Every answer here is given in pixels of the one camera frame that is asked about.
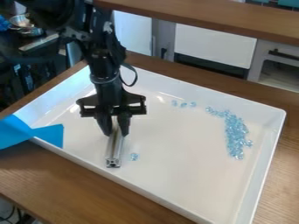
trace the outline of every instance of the wooden table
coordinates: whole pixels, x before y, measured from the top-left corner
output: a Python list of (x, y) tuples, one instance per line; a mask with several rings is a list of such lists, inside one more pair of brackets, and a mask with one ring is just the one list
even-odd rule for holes
[[(182, 81), (285, 109), (282, 137), (254, 223), (299, 221), (299, 94), (130, 53), (127, 62)], [(23, 107), (86, 65), (80, 62), (0, 114)], [(0, 195), (46, 223), (193, 223), (33, 143), (0, 151)]]

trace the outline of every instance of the blue glass bead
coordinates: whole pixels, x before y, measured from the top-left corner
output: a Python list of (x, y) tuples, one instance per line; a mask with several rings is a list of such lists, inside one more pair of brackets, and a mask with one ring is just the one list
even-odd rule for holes
[(182, 102), (182, 103), (181, 103), (181, 108), (183, 109), (183, 108), (187, 107), (187, 105), (188, 105), (188, 104), (187, 104), (186, 102)]
[(197, 103), (196, 103), (196, 102), (192, 101), (192, 102), (190, 103), (190, 107), (192, 107), (192, 108), (196, 108), (196, 106), (197, 106)]
[(131, 153), (131, 161), (137, 161), (139, 158), (139, 155), (137, 153)]
[(171, 105), (172, 105), (173, 107), (176, 107), (176, 106), (177, 106), (177, 101), (173, 100), (173, 101), (171, 102)]

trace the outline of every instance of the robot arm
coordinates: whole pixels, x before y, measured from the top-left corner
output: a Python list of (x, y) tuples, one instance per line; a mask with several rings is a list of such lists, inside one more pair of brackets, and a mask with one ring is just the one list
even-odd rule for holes
[(17, 1), (28, 7), (39, 26), (56, 30), (61, 38), (78, 43), (90, 66), (90, 79), (96, 89), (96, 95), (77, 101), (80, 114), (94, 117), (106, 136), (112, 134), (112, 116), (116, 116), (125, 137), (131, 117), (145, 115), (146, 106), (144, 96), (123, 88), (120, 66), (124, 64), (126, 49), (115, 36), (110, 22), (112, 11), (87, 5), (84, 0)]

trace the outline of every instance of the floor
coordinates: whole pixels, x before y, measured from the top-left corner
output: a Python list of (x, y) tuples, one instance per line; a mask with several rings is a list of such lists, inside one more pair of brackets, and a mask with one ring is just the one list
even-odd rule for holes
[(299, 93), (299, 67), (266, 61), (259, 83)]

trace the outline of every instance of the black cable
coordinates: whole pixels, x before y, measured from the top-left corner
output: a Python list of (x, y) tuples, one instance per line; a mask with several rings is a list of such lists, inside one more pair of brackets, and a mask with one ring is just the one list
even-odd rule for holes
[(137, 73), (137, 71), (131, 66), (131, 65), (129, 65), (129, 64), (127, 64), (127, 63), (122, 63), (122, 65), (124, 66), (124, 67), (126, 67), (127, 69), (129, 69), (129, 70), (131, 70), (131, 71), (133, 71), (134, 73), (135, 73), (135, 78), (134, 78), (134, 80), (133, 80), (133, 82), (131, 83), (131, 84), (127, 84), (123, 79), (122, 79), (122, 76), (121, 76), (121, 80), (122, 80), (122, 83), (124, 84), (124, 85), (126, 85), (127, 87), (133, 87), (136, 83), (137, 83), (137, 81), (138, 81), (138, 73)]
[(10, 212), (10, 214), (9, 214), (9, 216), (7, 216), (6, 218), (4, 218), (4, 217), (0, 217), (0, 221), (8, 221), (8, 222), (10, 222), (9, 219), (10, 219), (10, 218), (12, 217), (12, 215), (15, 213), (15, 210), (16, 210), (16, 207), (13, 206), (13, 207), (12, 207), (12, 210), (11, 210), (11, 212)]
[(20, 210), (19, 208), (17, 208), (17, 217), (18, 217), (18, 220), (19, 220), (19, 221), (21, 221), (21, 220), (23, 219), (21, 210)]

